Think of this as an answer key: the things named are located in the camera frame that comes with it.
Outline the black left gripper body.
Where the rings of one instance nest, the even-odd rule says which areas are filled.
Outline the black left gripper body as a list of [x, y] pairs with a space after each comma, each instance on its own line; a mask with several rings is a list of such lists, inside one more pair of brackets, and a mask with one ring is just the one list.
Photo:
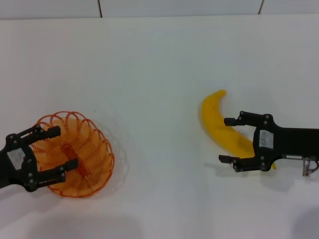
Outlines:
[[34, 192], [41, 187], [36, 157], [30, 147], [38, 140], [37, 133], [14, 133], [5, 138], [5, 146], [0, 150], [0, 189], [19, 185]]

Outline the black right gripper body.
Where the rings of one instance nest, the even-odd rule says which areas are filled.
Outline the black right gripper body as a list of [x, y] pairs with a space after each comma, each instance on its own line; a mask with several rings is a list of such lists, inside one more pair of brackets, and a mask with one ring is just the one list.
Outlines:
[[261, 115], [261, 124], [255, 126], [253, 148], [254, 158], [260, 163], [261, 171], [270, 170], [279, 159], [314, 161], [319, 170], [319, 129], [280, 127], [271, 115]]

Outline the yellow banana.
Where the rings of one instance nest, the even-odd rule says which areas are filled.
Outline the yellow banana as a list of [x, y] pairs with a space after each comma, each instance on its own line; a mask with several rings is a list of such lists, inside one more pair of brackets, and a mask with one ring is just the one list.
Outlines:
[[220, 102], [227, 94], [225, 90], [219, 90], [204, 98], [201, 105], [200, 116], [203, 128], [208, 135], [224, 150], [232, 153], [234, 158], [226, 156], [223, 163], [238, 163], [239, 159], [255, 156], [253, 141], [236, 131], [232, 126], [226, 126], [224, 117], [220, 111]]

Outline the orange wire basket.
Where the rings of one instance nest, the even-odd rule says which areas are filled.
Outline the orange wire basket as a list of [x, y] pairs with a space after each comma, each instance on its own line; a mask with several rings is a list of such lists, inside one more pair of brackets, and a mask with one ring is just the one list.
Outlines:
[[32, 145], [39, 171], [78, 159], [78, 167], [66, 173], [65, 182], [49, 186], [52, 193], [87, 198], [106, 186], [113, 173], [115, 155], [109, 140], [91, 119], [79, 112], [59, 111], [41, 117], [37, 124], [44, 129], [61, 129], [60, 136]]

